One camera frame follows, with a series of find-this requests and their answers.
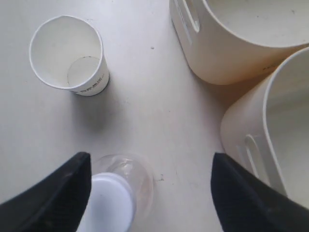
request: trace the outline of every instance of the white paper cup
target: white paper cup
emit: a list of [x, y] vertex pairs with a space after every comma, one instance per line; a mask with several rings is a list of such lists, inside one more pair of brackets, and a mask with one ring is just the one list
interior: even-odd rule
[[96, 95], [109, 81], [99, 32], [76, 17], [43, 23], [31, 40], [29, 59], [42, 82], [79, 95]]
[[192, 71], [228, 85], [273, 72], [309, 43], [309, 1], [170, 0]]
[[309, 208], [309, 48], [288, 57], [222, 120], [228, 155]]

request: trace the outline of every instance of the white container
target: white container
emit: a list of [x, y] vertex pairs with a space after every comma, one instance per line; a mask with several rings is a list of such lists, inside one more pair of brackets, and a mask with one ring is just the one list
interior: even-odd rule
[[228, 109], [221, 139], [228, 155], [309, 208], [309, 48]]
[[309, 43], [306, 0], [170, 0], [190, 68], [227, 85], [272, 72]]
[[93, 162], [92, 172], [90, 198], [77, 232], [127, 232], [133, 221], [148, 216], [154, 182], [144, 159], [108, 155]]
[[33, 71], [45, 84], [83, 96], [100, 93], [109, 71], [99, 32], [72, 16], [59, 16], [42, 24], [30, 43]]

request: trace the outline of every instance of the floor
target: floor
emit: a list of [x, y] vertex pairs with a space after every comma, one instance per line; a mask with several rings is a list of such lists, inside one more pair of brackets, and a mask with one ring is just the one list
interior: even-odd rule
[[[61, 14], [101, 33], [111, 73], [101, 94], [53, 89], [32, 72], [33, 33]], [[223, 151], [226, 106], [189, 70], [168, 0], [6, 0], [0, 28], [0, 203], [78, 151], [90, 152], [93, 162], [133, 152], [148, 159], [155, 175], [151, 215], [133, 232], [221, 230], [210, 177], [213, 154]]]

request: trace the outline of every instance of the cup rim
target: cup rim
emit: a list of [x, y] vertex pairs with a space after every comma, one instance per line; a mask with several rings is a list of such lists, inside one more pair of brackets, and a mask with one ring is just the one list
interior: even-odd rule
[[[93, 72], [93, 74], [88, 78], [86, 79], [85, 81], [83, 81], [82, 83], [76, 85], [76, 86], [73, 86], [73, 87], [60, 87], [60, 86], [56, 86], [56, 85], [53, 85], [53, 84], [50, 84], [48, 82], [46, 82], [44, 79], [42, 79], [40, 77], [40, 75], [38, 74], [38, 72], [36, 71], [34, 65], [33, 65], [33, 62], [32, 62], [32, 45], [33, 45], [33, 41], [35, 39], [35, 37], [37, 36], [38, 32], [41, 30], [41, 28], [43, 26], [45, 26], [46, 24], [54, 21], [54, 20], [57, 20], [57, 19], [60, 19], [62, 17], [69, 17], [69, 18], [73, 18], [73, 19], [76, 19], [76, 20], [79, 20], [79, 21], [82, 21], [84, 23], [86, 23], [88, 26], [90, 26], [94, 32], [97, 34], [98, 36], [98, 39], [99, 39], [99, 43], [100, 43], [100, 49], [101, 49], [101, 56], [100, 56], [100, 59], [99, 59], [99, 64], [96, 68], [96, 70]], [[78, 18], [78, 17], [75, 17], [75, 16], [71, 16], [71, 15], [67, 15], [67, 14], [64, 14], [64, 15], [59, 15], [59, 16], [56, 16], [56, 17], [53, 17], [53, 18], [50, 18], [48, 19], [47, 21], [45, 21], [44, 23], [42, 23], [34, 32], [32, 38], [31, 38], [31, 41], [30, 41], [30, 45], [29, 45], [29, 61], [30, 61], [30, 65], [32, 67], [32, 70], [34, 71], [35, 75], [37, 76], [37, 78], [39, 78], [44, 84], [50, 86], [50, 87], [53, 87], [53, 88], [57, 88], [57, 89], [64, 89], [64, 90], [73, 90], [73, 89], [76, 89], [76, 88], [79, 88], [81, 86], [83, 86], [84, 84], [86, 84], [89, 80], [91, 80], [95, 75], [96, 73], [98, 72], [99, 68], [101, 67], [101, 64], [102, 64], [102, 61], [103, 61], [103, 57], [104, 57], [104, 54], [103, 54], [103, 42], [102, 42], [102, 38], [98, 32], [97, 29], [95, 29], [90, 23], [88, 23], [87, 21], [81, 19], [81, 18]]]

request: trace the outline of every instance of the white bottle cap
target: white bottle cap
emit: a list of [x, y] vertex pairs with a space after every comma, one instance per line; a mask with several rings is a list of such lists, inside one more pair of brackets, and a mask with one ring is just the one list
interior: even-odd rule
[[125, 179], [113, 173], [94, 175], [88, 205], [77, 232], [127, 232], [135, 210], [135, 197]]

